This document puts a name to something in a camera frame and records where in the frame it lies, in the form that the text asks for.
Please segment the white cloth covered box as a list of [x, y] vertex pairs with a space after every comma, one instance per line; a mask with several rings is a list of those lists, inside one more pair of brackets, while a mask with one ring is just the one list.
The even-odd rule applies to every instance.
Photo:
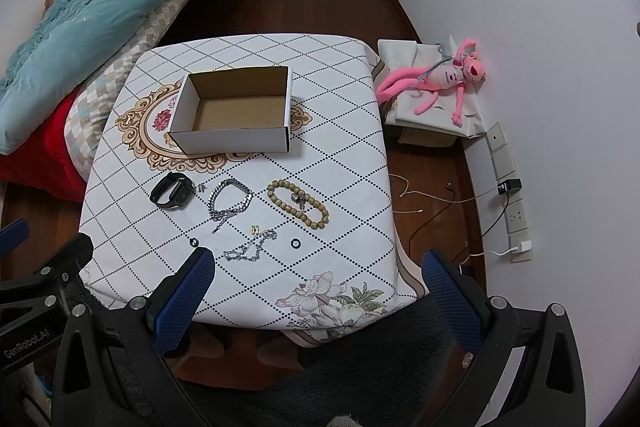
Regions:
[[[442, 46], [441, 44], [420, 44], [409, 40], [381, 39], [378, 42], [378, 52], [384, 66], [382, 72], [375, 76], [375, 91], [393, 70], [433, 64], [442, 57], [454, 55], [457, 47], [454, 40]], [[477, 89], [481, 84], [477, 84], [465, 97], [462, 129], [454, 127], [450, 121], [449, 111], [454, 106], [453, 98], [444, 98], [442, 108], [433, 108], [422, 116], [412, 113], [412, 110], [421, 102], [418, 94], [403, 93], [398, 98], [378, 106], [380, 106], [383, 121], [391, 126], [439, 132], [468, 139], [477, 138], [486, 131], [477, 98]]]

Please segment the open cardboard box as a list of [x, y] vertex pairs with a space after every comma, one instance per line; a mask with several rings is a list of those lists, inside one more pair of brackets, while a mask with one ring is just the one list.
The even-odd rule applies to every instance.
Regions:
[[191, 72], [183, 79], [168, 134], [183, 154], [290, 150], [292, 70], [254, 66]]

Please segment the black power adapter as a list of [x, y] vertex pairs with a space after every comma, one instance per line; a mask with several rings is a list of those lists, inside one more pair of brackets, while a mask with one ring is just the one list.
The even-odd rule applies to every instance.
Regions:
[[520, 178], [509, 178], [497, 185], [497, 191], [500, 195], [513, 195], [521, 191], [522, 181]]

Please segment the light blue quilt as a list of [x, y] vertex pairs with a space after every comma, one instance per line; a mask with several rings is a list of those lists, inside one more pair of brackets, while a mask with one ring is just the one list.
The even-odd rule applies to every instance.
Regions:
[[165, 0], [55, 0], [1, 80], [1, 152], [17, 150]]

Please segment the white wall power strip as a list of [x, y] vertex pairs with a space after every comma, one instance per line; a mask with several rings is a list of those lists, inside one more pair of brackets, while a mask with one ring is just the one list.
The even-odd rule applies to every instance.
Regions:
[[[508, 139], [506, 139], [506, 132], [504, 132], [502, 124], [500, 124], [499, 121], [495, 122], [495, 124], [487, 130], [486, 140], [497, 185], [499, 182], [509, 178], [521, 179], [518, 174], [518, 168], [516, 168], [512, 148], [510, 147]], [[500, 196], [506, 199], [504, 201], [506, 203], [506, 209], [502, 214], [502, 220], [506, 226], [506, 237], [509, 242], [506, 257], [509, 257], [512, 263], [530, 261], [533, 259], [533, 247], [531, 251], [527, 251], [527, 253], [524, 254], [519, 254], [516, 251], [521, 242], [531, 241], [533, 243], [524, 202], [523, 182], [522, 189], [518, 193], [511, 196]]]

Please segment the red blanket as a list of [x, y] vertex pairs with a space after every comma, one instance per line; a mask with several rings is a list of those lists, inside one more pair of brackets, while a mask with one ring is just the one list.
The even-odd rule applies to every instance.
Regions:
[[38, 188], [69, 202], [82, 202], [86, 181], [70, 160], [64, 134], [66, 118], [79, 90], [77, 87], [70, 92], [17, 150], [1, 156], [3, 182]]

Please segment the pink panther plush toy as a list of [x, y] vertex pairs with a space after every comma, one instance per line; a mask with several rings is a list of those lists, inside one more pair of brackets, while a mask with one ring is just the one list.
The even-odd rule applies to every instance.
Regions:
[[442, 57], [427, 66], [401, 67], [390, 72], [376, 88], [378, 104], [392, 101], [403, 93], [420, 95], [421, 102], [412, 110], [416, 116], [433, 108], [442, 108], [444, 98], [453, 98], [449, 111], [454, 127], [463, 128], [465, 97], [486, 80], [486, 66], [476, 50], [477, 41], [465, 39], [454, 55]]

